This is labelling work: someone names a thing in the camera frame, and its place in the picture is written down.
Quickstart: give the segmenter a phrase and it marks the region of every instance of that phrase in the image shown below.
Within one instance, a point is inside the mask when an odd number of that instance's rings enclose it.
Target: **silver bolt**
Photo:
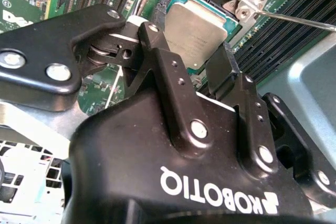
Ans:
[[[70,69],[63,64],[58,63],[54,63],[47,67],[46,73],[47,76],[56,81],[66,81],[69,80],[71,77]]]
[[[251,79],[250,76],[245,76],[245,78],[246,78],[246,80],[247,80],[248,82],[253,82],[253,80]]]
[[[269,151],[268,148],[264,147],[263,145],[259,147],[259,153],[262,158],[266,163],[270,164],[273,162],[273,156],[272,153]]]
[[[148,27],[156,33],[159,31],[158,27],[154,24],[149,24]]]
[[[0,52],[0,66],[4,68],[17,69],[26,63],[25,58],[14,51]]]
[[[115,10],[109,10],[107,14],[110,15],[112,18],[120,18],[119,14]]]
[[[205,138],[208,134],[208,130],[206,129],[205,125],[198,120],[194,120],[190,124],[192,132],[198,138]]]
[[[323,171],[319,170],[317,174],[319,175],[319,178],[322,181],[322,183],[324,183],[325,185],[330,185],[330,181]]]
[[[276,103],[280,103],[280,99],[276,96],[273,96],[273,100],[276,102]]]

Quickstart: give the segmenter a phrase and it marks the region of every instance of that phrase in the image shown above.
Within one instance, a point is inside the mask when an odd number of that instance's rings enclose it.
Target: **bolt head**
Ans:
[[[319,178],[322,181],[322,183],[324,183],[325,185],[330,185],[329,178],[323,171],[319,170],[317,174],[319,175]]]
[[[245,79],[248,81],[248,82],[253,82],[253,80],[251,79],[251,77],[250,76],[245,76]]]
[[[273,96],[273,100],[276,102],[276,103],[280,103],[280,99],[276,96]]]
[[[266,163],[270,164],[270,163],[273,162],[272,153],[265,146],[260,146],[259,147],[259,154],[260,154],[260,157],[262,158],[262,160],[265,161]]]
[[[190,124],[192,132],[198,138],[205,138],[208,134],[208,130],[206,129],[205,125],[198,120],[194,120]]]
[[[0,66],[4,68],[17,69],[26,63],[25,58],[17,52],[0,52]]]
[[[110,15],[112,18],[120,18],[119,14],[115,10],[109,10],[107,14]]]
[[[149,24],[148,27],[156,33],[159,31],[159,28],[154,24]]]
[[[63,64],[52,64],[46,69],[46,74],[48,77],[56,81],[66,81],[71,77],[70,69]]]

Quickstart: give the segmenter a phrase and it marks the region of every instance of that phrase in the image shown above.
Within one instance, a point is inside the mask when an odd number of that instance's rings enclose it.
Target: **motherboard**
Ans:
[[[242,21],[236,13],[239,0],[0,1],[0,33],[100,3],[111,6],[125,18],[138,15],[150,20],[164,29],[170,49],[181,55],[195,89],[207,96],[210,94],[204,66],[223,41],[230,43],[242,71],[261,83],[308,50],[316,38],[321,39],[326,35],[315,28],[302,27],[263,15],[255,15]],[[330,5],[325,5],[321,15],[309,16],[309,13],[319,8],[314,0],[257,1],[265,11],[271,13],[284,13],[331,23],[335,21],[334,6]],[[304,42],[297,41],[294,28],[305,30],[306,33],[313,29],[313,35]],[[290,41],[284,37],[289,32],[292,35]],[[78,101],[81,109],[92,115],[123,99],[122,71],[118,66],[111,65],[83,80]]]

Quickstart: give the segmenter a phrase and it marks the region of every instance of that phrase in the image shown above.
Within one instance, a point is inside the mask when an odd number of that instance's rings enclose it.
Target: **gray metal panel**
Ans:
[[[317,43],[258,91],[281,97],[336,168],[336,33]],[[336,221],[336,209],[317,218]]]

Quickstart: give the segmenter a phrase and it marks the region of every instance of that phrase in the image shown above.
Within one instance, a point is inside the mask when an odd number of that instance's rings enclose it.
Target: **black bracket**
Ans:
[[[262,99],[269,110],[278,159],[293,168],[294,179],[310,199],[335,208],[334,168],[280,97],[267,93]]]
[[[181,57],[170,52],[154,24],[142,23],[138,38],[140,42],[122,37],[100,41],[95,47],[107,53],[92,50],[89,57],[121,65],[126,73],[136,71],[127,81],[128,97],[156,85],[174,146],[183,156],[201,156],[212,145],[211,128]]]
[[[70,108],[82,78],[74,51],[83,51],[90,40],[118,32],[124,24],[125,19],[109,6],[95,5],[1,34],[0,54],[14,52],[23,57],[24,64],[0,66],[0,99],[50,111]],[[60,81],[47,76],[46,69],[53,64],[66,66],[70,78]],[[84,72],[90,73],[90,65],[86,62]]]
[[[266,104],[253,80],[239,70],[228,43],[218,48],[205,69],[210,93],[237,112],[237,154],[242,165],[256,177],[276,173],[278,161]]]

